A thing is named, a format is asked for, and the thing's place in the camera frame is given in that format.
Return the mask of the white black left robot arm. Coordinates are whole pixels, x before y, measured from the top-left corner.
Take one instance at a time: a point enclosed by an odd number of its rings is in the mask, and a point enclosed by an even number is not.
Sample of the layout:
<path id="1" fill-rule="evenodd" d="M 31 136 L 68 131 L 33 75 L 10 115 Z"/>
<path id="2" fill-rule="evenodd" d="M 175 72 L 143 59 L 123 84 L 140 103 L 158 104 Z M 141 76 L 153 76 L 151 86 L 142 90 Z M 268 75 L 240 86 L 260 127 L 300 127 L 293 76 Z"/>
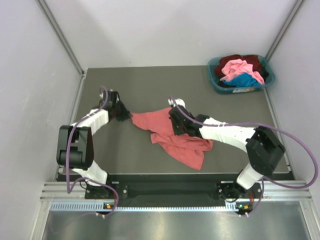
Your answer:
<path id="1" fill-rule="evenodd" d="M 115 90 L 100 89 L 100 102 L 85 116 L 71 125 L 63 125 L 58 131 L 56 162 L 66 170 L 66 189 L 71 193 L 75 183 L 70 184 L 70 171 L 81 177 L 75 182 L 86 182 L 96 187 L 102 198 L 109 198 L 114 191 L 108 183 L 108 173 L 95 161 L 93 136 L 103 126 L 115 119 L 123 122 L 130 118 L 130 112 Z"/>

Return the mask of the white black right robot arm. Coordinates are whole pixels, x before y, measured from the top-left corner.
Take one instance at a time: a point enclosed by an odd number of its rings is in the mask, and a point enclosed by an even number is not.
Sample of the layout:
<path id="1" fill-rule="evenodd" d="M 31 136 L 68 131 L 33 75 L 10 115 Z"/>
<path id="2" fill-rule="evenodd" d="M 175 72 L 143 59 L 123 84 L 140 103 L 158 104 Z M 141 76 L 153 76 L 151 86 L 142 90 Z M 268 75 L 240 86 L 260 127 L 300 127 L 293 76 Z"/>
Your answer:
<path id="1" fill-rule="evenodd" d="M 230 148 L 234 147 L 240 154 L 247 156 L 247 165 L 233 183 L 232 190 L 239 198 L 249 195 L 257 181 L 270 177 L 284 156 L 284 145 L 267 127 L 228 125 L 208 115 L 193 116 L 186 110 L 185 102 L 180 98 L 170 98 L 168 104 L 175 135 L 218 142 Z"/>

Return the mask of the coral red t shirt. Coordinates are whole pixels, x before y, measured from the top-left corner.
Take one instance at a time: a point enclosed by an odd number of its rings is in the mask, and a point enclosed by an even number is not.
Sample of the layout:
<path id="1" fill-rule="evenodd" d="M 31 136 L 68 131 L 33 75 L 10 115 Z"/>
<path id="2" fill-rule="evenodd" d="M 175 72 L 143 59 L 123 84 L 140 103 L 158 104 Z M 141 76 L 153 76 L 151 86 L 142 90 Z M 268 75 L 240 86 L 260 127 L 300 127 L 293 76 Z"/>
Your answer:
<path id="1" fill-rule="evenodd" d="M 157 111 L 132 113 L 132 123 L 145 131 L 150 131 L 153 144 L 159 144 L 171 157 L 186 166 L 200 170 L 205 152 L 213 148 L 212 140 L 189 136 L 184 133 L 175 135 L 169 115 L 170 108 Z"/>

